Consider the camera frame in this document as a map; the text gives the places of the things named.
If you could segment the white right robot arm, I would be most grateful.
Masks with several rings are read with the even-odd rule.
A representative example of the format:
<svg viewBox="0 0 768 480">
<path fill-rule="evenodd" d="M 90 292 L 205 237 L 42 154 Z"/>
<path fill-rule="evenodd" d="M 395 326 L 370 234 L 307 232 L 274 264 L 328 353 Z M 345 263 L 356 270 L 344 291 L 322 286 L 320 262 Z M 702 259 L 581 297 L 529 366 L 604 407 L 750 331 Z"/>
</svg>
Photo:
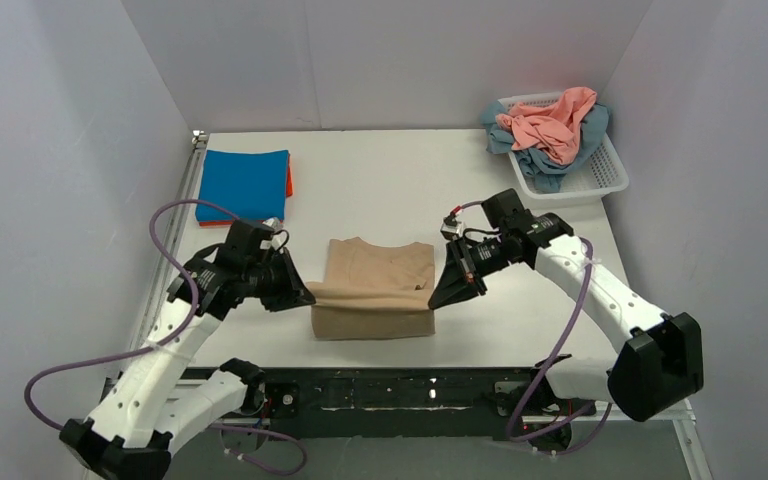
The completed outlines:
<svg viewBox="0 0 768 480">
<path fill-rule="evenodd" d="M 574 300 L 567 326 L 543 360 L 522 399 L 519 415 L 535 393 L 551 399 L 611 403 L 643 422 L 699 392 L 705 383 L 702 332 L 688 313 L 671 315 L 625 285 L 593 257 L 579 236 L 500 234 L 483 242 L 447 245 L 443 273 L 428 306 L 437 310 L 486 293 L 486 276 L 524 263 Z M 586 314 L 609 340 L 612 362 L 563 357 L 561 349 L 578 317 Z"/>
</svg>

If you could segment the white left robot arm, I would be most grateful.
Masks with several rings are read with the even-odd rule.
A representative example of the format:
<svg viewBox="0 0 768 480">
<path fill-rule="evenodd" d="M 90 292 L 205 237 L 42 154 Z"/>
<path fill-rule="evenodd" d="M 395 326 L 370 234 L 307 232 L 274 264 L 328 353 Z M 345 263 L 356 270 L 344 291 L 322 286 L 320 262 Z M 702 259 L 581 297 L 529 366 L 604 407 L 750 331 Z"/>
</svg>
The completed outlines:
<svg viewBox="0 0 768 480">
<path fill-rule="evenodd" d="M 215 244 L 178 270 L 145 353 L 85 419 L 69 420 L 60 431 L 60 441 L 103 479 L 161 479 L 173 455 L 225 414 L 264 414 L 266 374 L 237 358 L 176 401 L 169 397 L 201 346 L 244 300 L 256 298 L 269 312 L 315 302 L 286 248 Z"/>
</svg>

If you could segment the beige t shirt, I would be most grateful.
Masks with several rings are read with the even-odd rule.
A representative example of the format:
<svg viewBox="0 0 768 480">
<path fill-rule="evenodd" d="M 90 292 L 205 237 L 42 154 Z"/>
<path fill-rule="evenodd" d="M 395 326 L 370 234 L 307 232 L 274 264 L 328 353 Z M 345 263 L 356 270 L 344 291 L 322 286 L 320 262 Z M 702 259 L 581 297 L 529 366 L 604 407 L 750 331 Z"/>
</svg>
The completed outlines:
<svg viewBox="0 0 768 480">
<path fill-rule="evenodd" d="M 332 239 L 324 279 L 307 284 L 316 299 L 313 334 L 327 341 L 432 336 L 435 314 L 428 301 L 434 281 L 429 244 L 383 247 L 360 237 Z"/>
</svg>

